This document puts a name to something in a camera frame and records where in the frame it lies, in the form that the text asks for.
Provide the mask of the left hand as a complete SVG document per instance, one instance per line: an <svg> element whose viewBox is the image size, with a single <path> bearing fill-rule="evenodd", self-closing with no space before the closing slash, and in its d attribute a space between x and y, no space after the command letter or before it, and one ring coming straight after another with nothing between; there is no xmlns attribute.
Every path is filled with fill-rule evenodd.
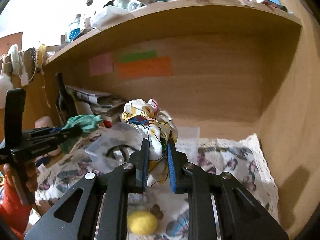
<svg viewBox="0 0 320 240"><path fill-rule="evenodd" d="M28 163L25 163L25 171L27 173L27 182L26 182L26 187L28 188L28 190L30 192L35 192L37 190L37 187L38 187L38 183L37 183L37 168L36 168L36 165L35 165L35 162L34 160L28 162ZM5 164L3 166L3 170L4 170L4 173L5 173L5 176L7 178L7 181L8 181L8 185L11 187L11 188L14 188L14 182L13 182L13 179L12 179L12 168L9 164Z"/></svg>

